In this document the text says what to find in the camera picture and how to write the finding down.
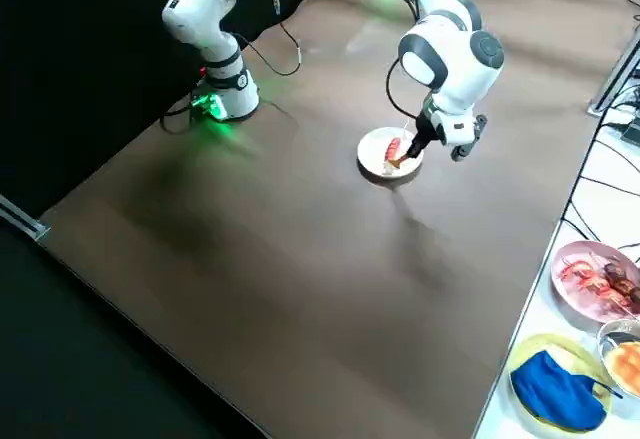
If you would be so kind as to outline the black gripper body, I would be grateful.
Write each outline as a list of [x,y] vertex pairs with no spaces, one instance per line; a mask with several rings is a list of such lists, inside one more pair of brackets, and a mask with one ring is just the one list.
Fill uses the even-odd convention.
[[424,149],[432,141],[440,141],[439,133],[431,123],[430,117],[420,112],[415,120],[416,133],[413,143],[418,149]]

